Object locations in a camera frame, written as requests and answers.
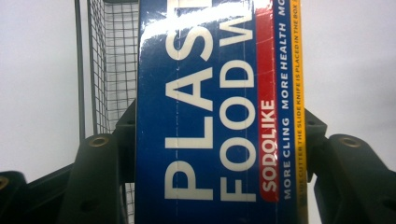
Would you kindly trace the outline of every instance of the red label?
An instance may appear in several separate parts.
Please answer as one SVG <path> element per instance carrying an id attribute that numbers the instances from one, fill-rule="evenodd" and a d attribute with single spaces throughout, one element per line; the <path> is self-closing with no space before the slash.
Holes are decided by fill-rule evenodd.
<path id="1" fill-rule="evenodd" d="M 272 6 L 256 9 L 260 194 L 278 202 L 276 68 Z"/>

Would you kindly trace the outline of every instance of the metal wire mesh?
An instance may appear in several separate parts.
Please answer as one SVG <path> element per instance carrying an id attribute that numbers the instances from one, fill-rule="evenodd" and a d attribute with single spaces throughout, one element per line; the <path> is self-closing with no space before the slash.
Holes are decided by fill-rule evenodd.
<path id="1" fill-rule="evenodd" d="M 90 0 L 93 132 L 111 133 L 136 98 L 138 3 Z M 134 223 L 134 183 L 126 184 L 129 223 Z"/>

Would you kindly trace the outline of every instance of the white wall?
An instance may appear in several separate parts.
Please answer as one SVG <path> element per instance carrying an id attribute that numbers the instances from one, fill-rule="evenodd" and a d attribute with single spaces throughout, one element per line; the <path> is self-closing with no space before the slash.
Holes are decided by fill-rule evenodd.
<path id="1" fill-rule="evenodd" d="M 306 107 L 329 125 L 328 135 L 365 140 L 396 170 L 396 1 L 302 5 Z M 0 171 L 22 171 L 32 181 L 72 163 L 77 152 L 74 3 L 0 6 Z M 311 199 L 312 191 L 310 220 L 319 223 Z"/>

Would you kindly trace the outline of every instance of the yellow stripe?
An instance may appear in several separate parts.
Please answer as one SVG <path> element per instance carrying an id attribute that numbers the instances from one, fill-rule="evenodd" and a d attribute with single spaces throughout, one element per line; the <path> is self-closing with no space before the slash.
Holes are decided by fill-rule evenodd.
<path id="1" fill-rule="evenodd" d="M 297 206 L 299 223 L 308 223 L 303 45 L 300 10 L 300 0 L 290 0 Z"/>

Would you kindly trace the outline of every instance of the plastic food wrap box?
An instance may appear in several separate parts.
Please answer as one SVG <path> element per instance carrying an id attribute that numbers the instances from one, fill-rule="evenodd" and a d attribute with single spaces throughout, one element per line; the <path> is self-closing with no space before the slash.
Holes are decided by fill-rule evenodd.
<path id="1" fill-rule="evenodd" d="M 135 222 L 307 222 L 300 2 L 139 10 Z"/>

